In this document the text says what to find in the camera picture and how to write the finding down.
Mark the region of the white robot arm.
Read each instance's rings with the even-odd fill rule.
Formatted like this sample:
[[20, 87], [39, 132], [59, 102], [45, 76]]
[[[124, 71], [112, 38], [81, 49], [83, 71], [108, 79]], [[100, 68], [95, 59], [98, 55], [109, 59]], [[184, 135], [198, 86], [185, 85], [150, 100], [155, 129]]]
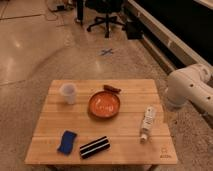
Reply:
[[210, 79], [210, 69], [204, 64], [177, 69], [167, 78], [166, 98], [176, 108], [191, 101], [213, 117], [213, 88], [208, 85]]

